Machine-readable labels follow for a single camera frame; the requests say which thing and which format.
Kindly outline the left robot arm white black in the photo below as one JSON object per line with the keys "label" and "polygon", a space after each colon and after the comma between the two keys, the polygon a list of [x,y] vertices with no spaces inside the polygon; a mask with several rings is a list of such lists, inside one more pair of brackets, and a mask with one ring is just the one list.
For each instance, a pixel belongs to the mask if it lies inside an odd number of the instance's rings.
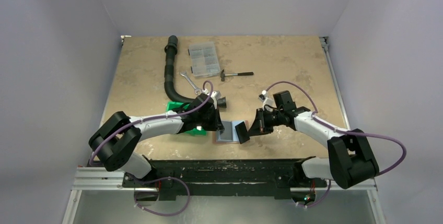
{"label": "left robot arm white black", "polygon": [[148,158],[135,153],[137,144],[197,127],[210,132],[224,130],[219,109],[208,95],[199,95],[190,103],[157,115],[128,116],[123,111],[115,112],[89,139],[90,163],[98,158],[107,171],[123,170],[141,186],[149,187],[156,179],[155,168]]}

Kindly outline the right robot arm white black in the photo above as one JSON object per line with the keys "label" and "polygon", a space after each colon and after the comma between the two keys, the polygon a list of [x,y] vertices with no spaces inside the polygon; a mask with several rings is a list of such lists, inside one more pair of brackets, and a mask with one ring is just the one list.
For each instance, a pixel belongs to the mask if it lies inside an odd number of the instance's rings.
{"label": "right robot arm white black", "polygon": [[267,135],[274,127],[284,125],[320,143],[328,151],[327,158],[311,156],[296,161],[292,180],[305,186],[313,179],[335,181],[343,189],[350,188],[380,172],[372,148],[363,131],[348,132],[326,126],[326,121],[313,115],[307,107],[297,107],[289,91],[273,94],[275,106],[263,104],[256,110],[250,128],[243,123],[235,129],[240,143],[252,136]]}

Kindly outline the black credit card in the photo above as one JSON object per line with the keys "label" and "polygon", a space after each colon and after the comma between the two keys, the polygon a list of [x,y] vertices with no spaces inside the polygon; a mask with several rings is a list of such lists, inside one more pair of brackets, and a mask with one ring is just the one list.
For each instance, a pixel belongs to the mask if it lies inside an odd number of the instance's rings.
{"label": "black credit card", "polygon": [[241,122],[235,126],[238,142],[244,144],[250,140],[250,135],[245,122]]}

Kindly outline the green plastic bin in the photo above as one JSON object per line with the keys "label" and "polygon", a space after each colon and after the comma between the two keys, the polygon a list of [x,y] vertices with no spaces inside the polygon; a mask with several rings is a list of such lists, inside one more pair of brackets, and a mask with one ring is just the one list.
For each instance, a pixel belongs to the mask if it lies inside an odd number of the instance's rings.
{"label": "green plastic bin", "polygon": [[[174,111],[175,109],[180,109],[180,110],[184,110],[187,109],[189,106],[188,103],[182,103],[182,102],[168,102],[167,107],[166,107],[166,111]],[[207,132],[203,129],[199,129],[199,128],[194,128],[192,130],[186,131],[185,132],[188,135],[191,136],[206,136]]]}

